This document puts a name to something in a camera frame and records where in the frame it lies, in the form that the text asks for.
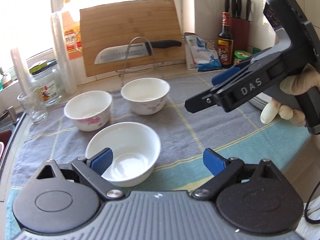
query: glass jar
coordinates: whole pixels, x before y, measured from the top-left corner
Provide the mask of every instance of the glass jar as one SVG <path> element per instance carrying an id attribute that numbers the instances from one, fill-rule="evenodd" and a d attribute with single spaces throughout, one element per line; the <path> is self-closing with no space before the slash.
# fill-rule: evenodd
<path id="1" fill-rule="evenodd" d="M 44 106 L 51 106 L 60 101 L 62 97 L 62 81 L 52 62 L 46 60 L 35 63 L 30 69 L 32 75 L 32 88 L 37 89 Z"/>

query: knife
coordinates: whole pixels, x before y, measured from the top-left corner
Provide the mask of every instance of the knife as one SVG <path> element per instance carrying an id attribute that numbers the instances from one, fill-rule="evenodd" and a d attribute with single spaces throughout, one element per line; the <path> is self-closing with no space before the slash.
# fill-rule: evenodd
<path id="1" fill-rule="evenodd" d="M 251 0 L 247 0 L 246 12 L 245 12 L 245 19 L 249 20 L 249 14 L 251 12 Z"/>
<path id="2" fill-rule="evenodd" d="M 237 18 L 241 18 L 242 0 L 237 0 Z"/>
<path id="3" fill-rule="evenodd" d="M 237 11 L 237 3 L 236 0 L 231 0 L 231 10 L 232 10 L 232 17 L 236 17 L 236 11 Z"/>
<path id="4" fill-rule="evenodd" d="M 230 0 L 224 0 L 224 11 L 229 12 Z"/>
<path id="5" fill-rule="evenodd" d="M 167 49 L 171 47 L 181 47 L 181 41 L 165 40 L 151 41 L 151 46 L 154 49 Z M 95 64 L 107 63 L 125 60 L 129 45 L 105 48 L 98 53 L 94 61 Z M 151 48 L 148 42 L 131 44 L 129 49 L 128 59 L 152 55 Z"/>

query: white bowl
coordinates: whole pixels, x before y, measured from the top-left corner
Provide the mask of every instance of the white bowl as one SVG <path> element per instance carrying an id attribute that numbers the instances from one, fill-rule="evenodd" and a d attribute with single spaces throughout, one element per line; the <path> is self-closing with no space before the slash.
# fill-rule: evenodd
<path id="1" fill-rule="evenodd" d="M 94 131 L 110 118 L 112 96 L 105 91 L 89 91 L 72 98 L 63 113 L 82 131 Z"/>
<path id="2" fill-rule="evenodd" d="M 98 132 L 89 142 L 85 157 L 104 148 L 113 152 L 113 161 L 102 177 L 115 186 L 132 187 L 151 174 L 161 150 L 160 138 L 150 127 L 137 122 L 121 122 Z"/>
<path id="3" fill-rule="evenodd" d="M 121 89 L 121 95 L 130 103 L 132 112 L 141 115 L 159 112 L 165 104 L 170 90 L 167 81 L 159 78 L 140 78 L 133 80 Z"/>

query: wire stand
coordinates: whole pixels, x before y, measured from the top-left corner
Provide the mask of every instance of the wire stand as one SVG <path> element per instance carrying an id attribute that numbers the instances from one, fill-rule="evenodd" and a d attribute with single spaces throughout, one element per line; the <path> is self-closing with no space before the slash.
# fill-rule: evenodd
<path id="1" fill-rule="evenodd" d="M 151 49 L 151 54 L 153 56 L 153 59 L 154 59 L 154 64 L 155 66 L 151 67 L 151 68 L 148 68 L 148 69 L 138 69 L 138 70 L 135 70 L 137 68 L 141 68 L 141 67 L 144 67 L 146 65 L 141 65 L 141 66 L 137 66 L 137 67 L 130 67 L 130 68 L 127 68 L 127 60 L 128 60 L 128 55 L 129 55 L 129 52 L 130 52 L 130 49 L 131 49 L 131 44 L 137 40 L 137 39 L 144 39 L 146 42 L 148 42 L 149 46 L 150 46 L 150 49 Z M 150 41 L 145 38 L 145 37 L 136 37 L 134 39 L 132 39 L 128 45 L 128 48 L 127 48 L 127 52 L 125 54 L 125 60 L 124 60 L 124 69 L 123 70 L 116 70 L 116 73 L 119 73 L 119 76 L 122 76 L 122 86 L 124 85 L 124 74 L 129 74 L 129 73 L 141 73 L 141 72 L 145 72 L 145 71 L 148 71 L 148 70 L 151 70 L 151 69 L 156 69 L 157 67 L 163 65 L 163 63 L 160 63 L 158 64 L 157 62 L 157 59 L 156 59 L 156 56 L 153 52 L 153 48 L 151 46 L 151 43 Z"/>

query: finger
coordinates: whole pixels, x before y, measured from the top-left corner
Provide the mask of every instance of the finger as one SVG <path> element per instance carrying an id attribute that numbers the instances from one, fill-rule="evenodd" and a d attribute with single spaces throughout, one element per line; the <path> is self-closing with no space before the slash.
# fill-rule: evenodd
<path id="1" fill-rule="evenodd" d="M 320 87 L 320 74 L 314 67 L 307 66 L 300 75 L 286 77 L 280 83 L 280 89 L 288 95 L 301 95 L 311 87 Z"/>
<path id="2" fill-rule="evenodd" d="M 293 110 L 293 117 L 289 121 L 298 127 L 306 125 L 306 117 L 304 113 L 299 110 Z"/>
<path id="3" fill-rule="evenodd" d="M 279 115 L 282 119 L 290 120 L 293 117 L 293 110 L 289 106 L 281 106 L 279 109 Z"/>
<path id="4" fill-rule="evenodd" d="M 263 108 L 260 120 L 263 124 L 271 123 L 271 121 L 276 117 L 279 112 L 281 104 L 275 99 L 271 99 L 271 101 Z"/>

